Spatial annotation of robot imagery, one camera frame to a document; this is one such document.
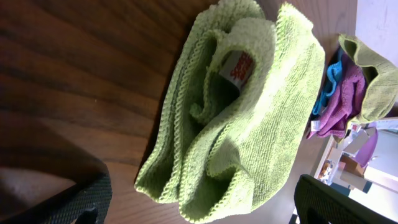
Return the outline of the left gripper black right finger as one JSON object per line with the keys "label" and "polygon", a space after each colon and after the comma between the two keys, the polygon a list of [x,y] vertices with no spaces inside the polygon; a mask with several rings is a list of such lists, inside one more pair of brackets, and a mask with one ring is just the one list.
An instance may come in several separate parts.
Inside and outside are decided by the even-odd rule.
{"label": "left gripper black right finger", "polygon": [[303,224],[397,224],[308,174],[300,176],[294,202]]}

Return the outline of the light green cloth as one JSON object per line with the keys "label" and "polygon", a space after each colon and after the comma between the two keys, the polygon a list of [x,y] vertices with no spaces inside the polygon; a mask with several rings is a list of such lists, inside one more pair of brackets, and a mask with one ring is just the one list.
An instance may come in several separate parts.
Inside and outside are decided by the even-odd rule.
{"label": "light green cloth", "polygon": [[191,223],[253,212],[286,183],[318,95],[325,53],[287,2],[269,21],[255,1],[197,15],[135,189],[177,203]]}

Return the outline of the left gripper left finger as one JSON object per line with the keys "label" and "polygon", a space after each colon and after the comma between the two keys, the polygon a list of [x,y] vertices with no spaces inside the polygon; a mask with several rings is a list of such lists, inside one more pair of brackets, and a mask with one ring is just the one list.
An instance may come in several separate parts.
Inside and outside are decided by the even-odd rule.
{"label": "left gripper left finger", "polygon": [[112,194],[109,174],[99,174],[1,223],[104,223]]}

